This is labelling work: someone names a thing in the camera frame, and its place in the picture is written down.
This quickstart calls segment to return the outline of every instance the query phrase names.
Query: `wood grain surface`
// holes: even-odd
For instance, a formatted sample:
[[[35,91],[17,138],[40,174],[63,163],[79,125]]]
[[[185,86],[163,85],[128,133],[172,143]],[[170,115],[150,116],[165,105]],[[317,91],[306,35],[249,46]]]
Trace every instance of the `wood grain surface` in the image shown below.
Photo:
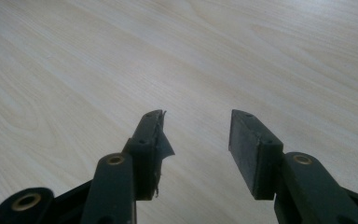
[[[0,203],[90,180],[160,108],[176,156],[138,223],[277,223],[227,150],[234,108],[358,192],[358,1],[0,0]]]

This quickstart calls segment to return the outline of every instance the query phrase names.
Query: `black linkage arm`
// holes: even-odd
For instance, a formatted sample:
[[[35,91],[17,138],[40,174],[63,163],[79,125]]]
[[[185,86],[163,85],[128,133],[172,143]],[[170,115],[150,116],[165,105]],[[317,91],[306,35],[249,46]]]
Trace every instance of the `black linkage arm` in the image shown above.
[[[273,200],[279,223],[358,224],[358,194],[310,155],[283,143],[255,116],[233,110],[229,150],[256,200]]]
[[[136,201],[150,201],[162,160],[173,155],[164,112],[145,114],[121,153],[100,159],[94,178],[54,198],[50,189],[25,189],[0,205],[0,224],[134,224]]]

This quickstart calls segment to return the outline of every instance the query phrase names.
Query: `table surface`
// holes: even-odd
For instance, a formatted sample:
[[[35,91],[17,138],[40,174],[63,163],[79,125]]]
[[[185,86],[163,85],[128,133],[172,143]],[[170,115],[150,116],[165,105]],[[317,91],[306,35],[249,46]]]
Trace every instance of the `table surface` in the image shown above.
[[[90,180],[164,109],[176,155],[138,223],[276,223],[227,149],[234,108],[358,192],[358,1],[0,0],[0,203]]]

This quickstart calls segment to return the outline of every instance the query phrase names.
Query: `screw hole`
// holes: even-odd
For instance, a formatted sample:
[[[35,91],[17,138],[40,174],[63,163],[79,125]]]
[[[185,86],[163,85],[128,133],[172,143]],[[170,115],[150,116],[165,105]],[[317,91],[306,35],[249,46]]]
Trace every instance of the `screw hole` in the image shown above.
[[[39,193],[28,193],[16,200],[11,209],[16,212],[22,212],[37,205],[42,200]]]
[[[110,165],[118,165],[121,164],[124,161],[124,158],[121,156],[114,156],[109,158],[109,160],[107,161],[108,164]]]
[[[303,156],[303,155],[295,155],[293,157],[293,159],[298,162],[298,163],[301,163],[303,165],[310,165],[312,164],[312,160],[306,156]]]

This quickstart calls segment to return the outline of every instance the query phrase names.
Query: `bolt hole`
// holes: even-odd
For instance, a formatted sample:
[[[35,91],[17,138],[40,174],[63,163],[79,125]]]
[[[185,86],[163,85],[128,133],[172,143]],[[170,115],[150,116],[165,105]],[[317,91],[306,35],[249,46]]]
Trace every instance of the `bolt hole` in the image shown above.
[[[109,158],[109,160],[107,161],[108,164],[110,165],[118,165],[121,164],[124,161],[124,158],[121,156],[114,156]]]
[[[353,221],[350,217],[338,216],[337,217],[338,223],[341,224],[357,224],[356,221]]]
[[[295,155],[293,157],[293,159],[298,162],[298,163],[301,163],[303,165],[310,165],[312,164],[312,160],[306,156],[303,156],[303,155]]]
[[[34,207],[40,200],[42,200],[42,197],[39,193],[28,193],[16,200],[11,205],[11,209],[16,212],[22,212]]]

